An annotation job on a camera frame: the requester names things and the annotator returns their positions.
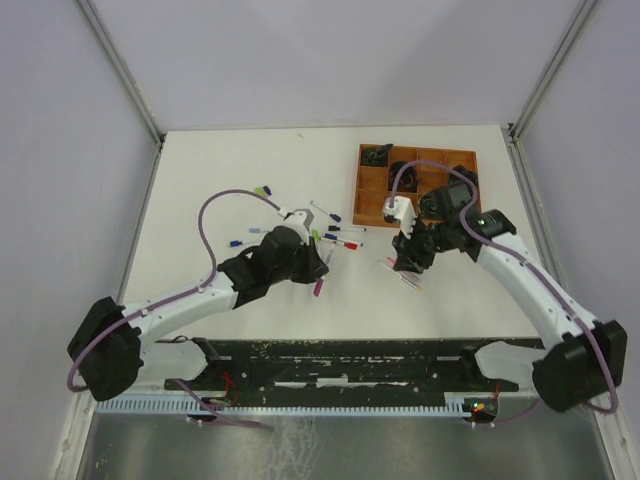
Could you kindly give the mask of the magenta capped marker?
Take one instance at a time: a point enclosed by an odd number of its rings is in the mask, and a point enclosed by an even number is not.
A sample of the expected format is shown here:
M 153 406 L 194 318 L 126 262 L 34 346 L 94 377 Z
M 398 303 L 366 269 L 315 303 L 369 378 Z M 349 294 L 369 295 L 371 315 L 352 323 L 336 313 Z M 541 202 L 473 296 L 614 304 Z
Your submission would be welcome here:
M 331 243 L 331 247 L 330 247 L 330 249 L 329 249 L 329 251 L 328 251 L 328 253 L 326 255 L 326 258 L 324 260 L 324 263 L 327 266 L 330 265 L 330 262 L 332 260 L 332 257 L 333 257 L 334 251 L 335 251 L 335 247 L 336 247 L 336 243 L 332 242 Z M 322 288 L 323 288 L 323 285 L 324 285 L 324 282 L 325 282 L 325 279 L 326 279 L 327 275 L 328 275 L 328 272 L 323 274 L 315 283 L 315 286 L 314 286 L 314 289 L 313 289 L 313 295 L 316 298 L 318 298 L 321 295 Z

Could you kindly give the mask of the pink highlighter pen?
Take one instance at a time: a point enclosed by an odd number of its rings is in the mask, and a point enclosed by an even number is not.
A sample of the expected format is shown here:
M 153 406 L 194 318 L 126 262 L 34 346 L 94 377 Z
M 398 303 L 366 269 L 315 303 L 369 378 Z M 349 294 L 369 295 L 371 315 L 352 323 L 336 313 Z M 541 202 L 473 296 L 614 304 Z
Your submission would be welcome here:
M 408 280 L 414 282 L 414 283 L 419 283 L 421 281 L 421 278 L 419 275 L 412 273 L 412 272 L 408 272 L 408 271 L 401 271 L 400 274 L 404 277 L 407 278 Z

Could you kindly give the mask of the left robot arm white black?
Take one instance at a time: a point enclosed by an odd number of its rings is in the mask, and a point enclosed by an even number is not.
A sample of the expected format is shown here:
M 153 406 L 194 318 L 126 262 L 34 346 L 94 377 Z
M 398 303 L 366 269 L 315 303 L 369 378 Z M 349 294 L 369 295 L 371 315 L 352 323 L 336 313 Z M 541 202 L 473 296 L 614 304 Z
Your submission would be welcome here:
M 106 401 L 134 385 L 189 380 L 209 390 L 221 378 L 220 364 L 202 342 L 170 342 L 168 336 L 196 321 L 237 309 L 289 280 L 313 284 L 328 266 L 313 239 L 278 226 L 257 246 L 216 268 L 212 278 L 170 297 L 119 306 L 106 297 L 95 302 L 70 341 L 73 365 L 67 386 Z

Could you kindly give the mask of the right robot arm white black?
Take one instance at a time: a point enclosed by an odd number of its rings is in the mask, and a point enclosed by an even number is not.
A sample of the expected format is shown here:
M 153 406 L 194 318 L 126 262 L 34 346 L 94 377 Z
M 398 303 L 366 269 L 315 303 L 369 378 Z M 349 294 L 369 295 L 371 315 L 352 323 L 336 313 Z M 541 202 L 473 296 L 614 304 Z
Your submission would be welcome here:
M 393 238 L 395 269 L 421 274 L 436 255 L 458 250 L 506 290 L 534 326 L 543 347 L 495 341 L 458 368 L 467 389 L 481 391 L 494 379 L 536 392 L 556 412 L 589 405 L 608 394 L 617 410 L 627 334 L 615 320 L 602 322 L 562 289 L 528 252 L 515 226 L 499 210 L 480 212 L 477 194 L 461 182 L 436 190 L 438 221 L 424 224 L 410 199 L 393 195 L 383 216 L 400 227 Z

